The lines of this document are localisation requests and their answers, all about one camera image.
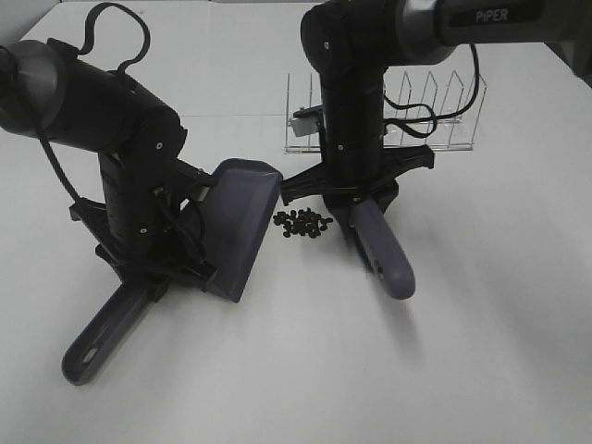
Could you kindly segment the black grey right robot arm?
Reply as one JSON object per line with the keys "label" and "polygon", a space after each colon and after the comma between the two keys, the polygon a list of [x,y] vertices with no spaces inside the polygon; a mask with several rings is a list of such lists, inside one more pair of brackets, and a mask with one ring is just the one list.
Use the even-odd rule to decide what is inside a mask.
{"label": "black grey right robot arm", "polygon": [[427,145],[384,144],[388,126],[417,132],[416,120],[384,115],[389,68],[436,65],[463,44],[543,43],[591,79],[587,1],[327,1],[304,14],[300,33],[320,79],[322,103],[303,115],[314,120],[321,161],[284,180],[281,198],[319,195],[337,216],[369,198],[386,209],[398,176],[434,165]]}

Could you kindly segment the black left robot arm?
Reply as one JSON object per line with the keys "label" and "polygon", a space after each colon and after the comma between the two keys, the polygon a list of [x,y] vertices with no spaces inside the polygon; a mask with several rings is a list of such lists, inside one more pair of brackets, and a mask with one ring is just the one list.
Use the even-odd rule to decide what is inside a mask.
{"label": "black left robot arm", "polygon": [[179,158],[179,115],[139,82],[55,39],[13,43],[1,51],[1,126],[97,155],[105,198],[75,196],[70,215],[120,277],[210,285],[204,228],[192,228],[188,213],[217,180]]}

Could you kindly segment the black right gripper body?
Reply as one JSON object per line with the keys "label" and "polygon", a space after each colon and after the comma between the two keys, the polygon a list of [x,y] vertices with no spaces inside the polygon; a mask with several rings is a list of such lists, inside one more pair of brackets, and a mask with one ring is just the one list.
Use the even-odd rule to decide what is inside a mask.
{"label": "black right gripper body", "polygon": [[435,153],[425,144],[384,147],[384,73],[383,68],[362,68],[335,81],[320,78],[321,162],[282,181],[284,204],[314,195],[374,197],[398,176],[434,167]]}

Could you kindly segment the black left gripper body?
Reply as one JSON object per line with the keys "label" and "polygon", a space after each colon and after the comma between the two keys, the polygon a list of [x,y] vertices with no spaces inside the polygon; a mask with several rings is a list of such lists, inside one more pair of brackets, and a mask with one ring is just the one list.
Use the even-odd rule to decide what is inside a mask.
{"label": "black left gripper body", "polygon": [[69,208],[71,219],[92,233],[99,242],[97,254],[121,278],[166,276],[197,287],[195,267],[212,265],[203,245],[204,220],[198,219],[195,234],[181,210],[183,201],[194,210],[200,202],[180,195],[178,160],[99,154],[105,200],[97,203],[83,198]]}

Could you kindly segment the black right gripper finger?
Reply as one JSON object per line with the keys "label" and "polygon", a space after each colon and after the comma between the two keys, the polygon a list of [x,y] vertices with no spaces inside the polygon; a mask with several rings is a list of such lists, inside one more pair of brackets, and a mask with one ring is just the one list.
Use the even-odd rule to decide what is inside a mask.
{"label": "black right gripper finger", "polygon": [[328,212],[341,227],[352,227],[353,200],[351,196],[328,194],[323,196],[323,201]]}
{"label": "black right gripper finger", "polygon": [[374,200],[381,213],[384,214],[399,195],[399,184],[393,179],[374,192]]}

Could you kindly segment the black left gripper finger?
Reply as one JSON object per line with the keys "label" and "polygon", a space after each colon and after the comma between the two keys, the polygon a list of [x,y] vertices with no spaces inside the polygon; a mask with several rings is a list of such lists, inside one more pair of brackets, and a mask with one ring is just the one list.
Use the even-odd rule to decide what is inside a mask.
{"label": "black left gripper finger", "polygon": [[148,277],[148,299],[160,300],[169,287],[169,277],[150,276]]}
{"label": "black left gripper finger", "polygon": [[195,267],[195,285],[202,291],[208,292],[217,274],[217,268],[212,265],[197,265]]}

